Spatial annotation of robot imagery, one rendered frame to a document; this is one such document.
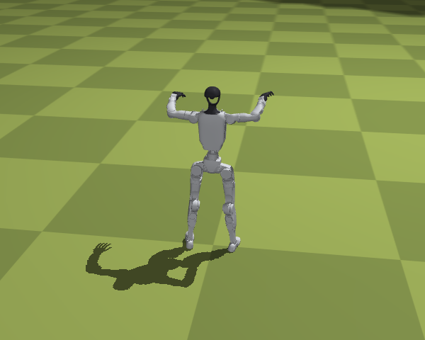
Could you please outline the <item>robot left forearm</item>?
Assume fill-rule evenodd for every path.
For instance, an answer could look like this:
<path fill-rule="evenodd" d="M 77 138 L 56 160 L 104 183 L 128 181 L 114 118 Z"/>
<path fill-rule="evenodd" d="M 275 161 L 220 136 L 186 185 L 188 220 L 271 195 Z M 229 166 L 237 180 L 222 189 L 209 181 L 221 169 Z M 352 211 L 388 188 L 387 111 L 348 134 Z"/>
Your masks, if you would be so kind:
<path fill-rule="evenodd" d="M 169 98 L 169 102 L 166 106 L 166 108 L 169 112 L 173 112 L 173 111 L 176 110 L 176 96 L 177 96 L 177 94 L 172 93 L 171 97 Z"/>

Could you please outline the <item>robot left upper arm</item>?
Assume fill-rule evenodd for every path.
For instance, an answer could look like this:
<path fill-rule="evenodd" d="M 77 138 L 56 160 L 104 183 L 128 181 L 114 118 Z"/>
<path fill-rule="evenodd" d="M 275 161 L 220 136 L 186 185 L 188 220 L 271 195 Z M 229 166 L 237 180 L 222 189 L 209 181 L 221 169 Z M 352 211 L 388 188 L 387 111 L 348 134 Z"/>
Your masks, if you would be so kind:
<path fill-rule="evenodd" d="M 169 112 L 167 110 L 167 115 L 169 118 L 178 118 L 178 119 L 182 119 L 182 120 L 189 120 L 191 123 L 197 123 L 198 122 L 198 115 L 199 112 L 197 111 L 185 111 L 185 110 L 178 110 L 178 111 L 173 111 L 173 112 Z"/>

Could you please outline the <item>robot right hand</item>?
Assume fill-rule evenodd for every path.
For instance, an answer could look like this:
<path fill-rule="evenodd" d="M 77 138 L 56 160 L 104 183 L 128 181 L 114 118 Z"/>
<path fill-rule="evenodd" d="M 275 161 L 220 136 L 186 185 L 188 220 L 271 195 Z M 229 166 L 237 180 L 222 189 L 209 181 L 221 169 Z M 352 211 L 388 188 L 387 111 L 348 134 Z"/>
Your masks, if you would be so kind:
<path fill-rule="evenodd" d="M 267 93 L 263 93 L 261 96 L 264 96 L 264 100 L 265 101 L 267 101 L 267 97 L 269 97 L 269 94 L 270 94 L 270 96 L 272 96 L 271 94 L 273 94 L 273 92 L 272 91 L 269 91 L 269 92 L 267 92 Z M 273 94 L 274 95 L 274 94 Z M 261 97 L 260 96 L 260 97 Z"/>

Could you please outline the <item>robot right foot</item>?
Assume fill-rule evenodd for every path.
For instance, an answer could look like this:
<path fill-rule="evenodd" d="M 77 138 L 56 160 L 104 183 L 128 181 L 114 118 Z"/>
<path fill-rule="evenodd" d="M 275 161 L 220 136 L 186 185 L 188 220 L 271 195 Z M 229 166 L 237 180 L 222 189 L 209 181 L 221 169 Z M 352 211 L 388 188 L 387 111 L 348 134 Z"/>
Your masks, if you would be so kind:
<path fill-rule="evenodd" d="M 234 252 L 235 249 L 239 246 L 240 242 L 241 242 L 240 238 L 236 237 L 236 243 L 235 244 L 233 243 L 233 241 L 232 241 L 232 243 L 229 243 L 228 251 Z"/>

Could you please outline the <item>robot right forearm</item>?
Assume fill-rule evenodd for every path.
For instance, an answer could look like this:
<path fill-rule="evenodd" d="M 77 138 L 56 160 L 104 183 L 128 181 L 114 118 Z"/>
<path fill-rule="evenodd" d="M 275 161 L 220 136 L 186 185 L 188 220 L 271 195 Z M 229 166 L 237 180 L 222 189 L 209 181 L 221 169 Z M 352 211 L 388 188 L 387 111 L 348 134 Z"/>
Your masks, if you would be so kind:
<path fill-rule="evenodd" d="M 259 101 L 257 102 L 257 105 L 255 107 L 255 109 L 253 109 L 253 111 L 251 112 L 252 115 L 258 115 L 260 113 L 260 115 L 263 113 L 263 109 L 266 105 L 266 101 L 264 100 L 264 96 L 259 97 Z"/>

